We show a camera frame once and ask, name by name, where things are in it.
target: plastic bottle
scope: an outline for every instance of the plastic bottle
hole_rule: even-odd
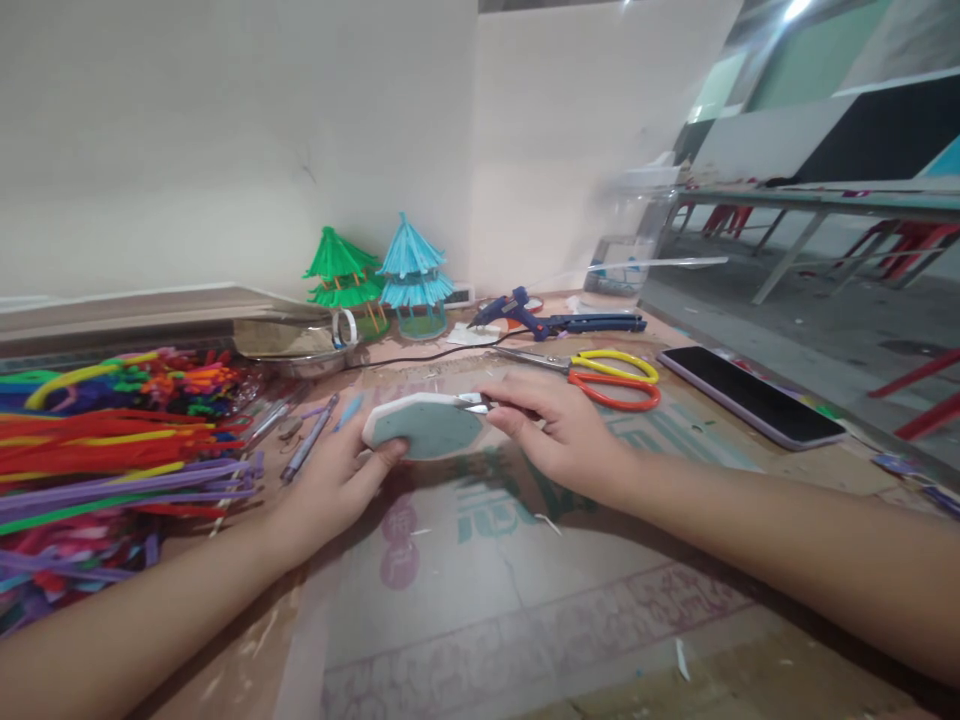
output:
[[[649,260],[677,201],[679,167],[648,165],[628,170],[609,190],[606,228],[591,265]],[[640,300],[649,268],[616,268],[588,272],[577,312],[633,312]]]

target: yellow-handled scissors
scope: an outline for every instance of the yellow-handled scissors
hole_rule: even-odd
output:
[[[577,353],[569,359],[552,357],[550,355],[537,355],[523,350],[508,350],[506,348],[494,348],[501,355],[507,355],[523,362],[533,363],[540,367],[562,372],[567,376],[567,382],[576,385],[584,394],[594,402],[598,402],[606,407],[623,412],[643,412],[652,410],[660,404],[660,391],[656,383],[660,380],[660,374],[650,363],[634,355],[619,352],[618,350],[586,350]],[[633,365],[638,370],[644,372],[643,375],[627,372],[604,363],[597,362],[597,359],[619,360],[629,365]],[[574,367],[585,367],[594,370],[594,373],[582,373],[574,370]],[[649,400],[643,402],[624,402],[612,397],[608,397],[587,383],[597,385],[618,385],[620,387],[629,387],[639,390],[650,396]]]

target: metal table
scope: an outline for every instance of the metal table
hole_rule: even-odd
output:
[[[800,233],[787,251],[787,254],[784,255],[783,259],[767,277],[766,281],[757,291],[757,294],[753,296],[751,302],[754,305],[759,305],[766,299],[770,291],[780,282],[780,278],[782,278],[784,273],[791,267],[827,263],[840,263],[845,265],[846,267],[843,268],[837,287],[831,293],[832,295],[836,295],[857,271],[870,260],[896,257],[899,255],[923,255],[923,260],[921,260],[913,270],[907,273],[897,285],[898,288],[909,287],[960,237],[960,233],[954,233],[945,238],[939,247],[929,250],[912,250],[896,253],[878,252],[883,243],[896,231],[896,226],[893,226],[874,238],[870,245],[858,255],[849,258],[830,258],[798,263],[795,262],[797,256],[810,241],[810,238],[813,237],[814,233],[817,232],[828,215],[834,213],[840,215],[865,215],[879,218],[892,218],[899,221],[916,220],[920,222],[955,224],[960,223],[960,196],[931,193],[873,192],[863,197],[842,197],[837,191],[684,190],[680,193],[679,201],[674,209],[674,215],[671,216],[670,222],[668,223],[668,227],[672,226],[676,210],[685,203],[694,203],[694,205],[747,205],[750,207],[778,209],[780,212],[773,223],[767,228],[767,232],[764,233],[763,238],[761,238],[757,247],[754,249],[754,255],[759,254],[763,246],[767,244],[770,236],[773,235],[774,230],[777,229],[780,221],[783,220],[783,217],[788,212],[791,210],[800,210],[813,213],[813,218],[811,218],[803,232]]]

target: floor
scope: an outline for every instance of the floor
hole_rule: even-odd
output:
[[[875,268],[865,268],[836,297],[828,293],[835,280],[830,266],[813,277],[788,272],[760,306],[750,298],[783,256],[783,248],[805,224],[790,215],[778,228],[761,257],[752,256],[762,229],[747,230],[741,239],[724,236],[705,240],[699,230],[709,208],[695,211],[687,232],[666,245],[662,257],[727,255],[721,266],[699,270],[660,268],[651,272],[643,303],[674,320],[678,326],[715,338],[798,387],[840,408],[843,415],[884,433],[910,421],[935,403],[960,392],[960,365],[923,380],[885,399],[867,392],[913,370],[945,349],[960,347],[957,300],[960,284],[932,274],[911,288],[892,290],[878,282]],[[751,225],[769,222],[758,211]],[[873,221],[840,218],[821,227],[811,245],[842,255],[862,227]],[[803,259],[815,259],[811,255]],[[953,258],[944,258],[949,267]],[[915,449],[960,468],[960,421],[916,441]]]

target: colorful pipe cleaners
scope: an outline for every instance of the colorful pipe cleaners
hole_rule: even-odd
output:
[[[0,377],[0,636],[159,560],[168,516],[218,520],[257,493],[217,424],[244,379],[229,353],[160,348]]]

